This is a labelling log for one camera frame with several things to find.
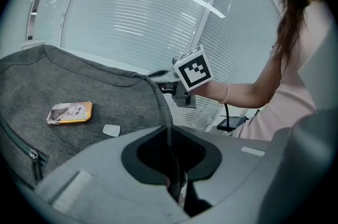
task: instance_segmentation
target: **gray felt bag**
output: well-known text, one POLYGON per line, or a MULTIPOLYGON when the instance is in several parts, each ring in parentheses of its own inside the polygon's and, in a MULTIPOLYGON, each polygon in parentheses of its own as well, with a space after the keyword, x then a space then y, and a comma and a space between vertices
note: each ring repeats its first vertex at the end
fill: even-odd
POLYGON ((36 184, 86 147, 154 126, 171 126, 169 107, 147 76, 40 45, 0 60, 0 150, 18 178, 36 184), (86 123, 48 125, 55 104, 92 101, 86 123))

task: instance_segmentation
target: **long brown hair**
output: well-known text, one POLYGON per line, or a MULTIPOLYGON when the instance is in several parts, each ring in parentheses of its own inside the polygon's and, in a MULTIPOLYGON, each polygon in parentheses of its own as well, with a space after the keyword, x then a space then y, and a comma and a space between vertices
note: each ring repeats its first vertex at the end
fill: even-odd
POLYGON ((307 0, 281 0, 283 6, 283 18, 277 28, 277 51, 275 60, 283 58, 288 65, 291 51, 299 41, 299 33, 304 23, 304 8, 307 0))

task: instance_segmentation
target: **woman's hand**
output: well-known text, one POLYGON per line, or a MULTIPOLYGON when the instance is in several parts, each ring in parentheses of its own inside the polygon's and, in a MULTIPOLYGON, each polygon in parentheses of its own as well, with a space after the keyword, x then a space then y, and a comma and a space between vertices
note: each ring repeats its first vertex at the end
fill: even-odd
POLYGON ((218 102, 222 102, 227 95, 227 91, 228 91, 227 84, 211 80, 193 89, 191 93, 193 95, 200 95, 203 97, 216 100, 218 102))

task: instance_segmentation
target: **black cable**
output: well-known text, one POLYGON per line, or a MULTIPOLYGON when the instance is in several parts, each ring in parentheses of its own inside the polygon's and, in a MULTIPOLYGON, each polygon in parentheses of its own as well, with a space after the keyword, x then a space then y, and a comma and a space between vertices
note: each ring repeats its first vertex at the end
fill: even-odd
POLYGON ((224 106, 226 107, 226 113, 227 113, 227 129, 229 131, 229 110, 228 110, 228 105, 224 104, 224 106))

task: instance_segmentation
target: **woman's arm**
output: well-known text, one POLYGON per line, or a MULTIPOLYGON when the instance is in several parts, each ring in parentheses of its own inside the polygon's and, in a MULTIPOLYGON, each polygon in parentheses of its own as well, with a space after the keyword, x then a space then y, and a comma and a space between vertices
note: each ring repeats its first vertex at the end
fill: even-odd
POLYGON ((192 93, 222 104, 241 108, 260 108, 270 101, 279 81, 280 61, 274 61, 271 56, 253 84, 226 84, 212 80, 193 89, 192 93))

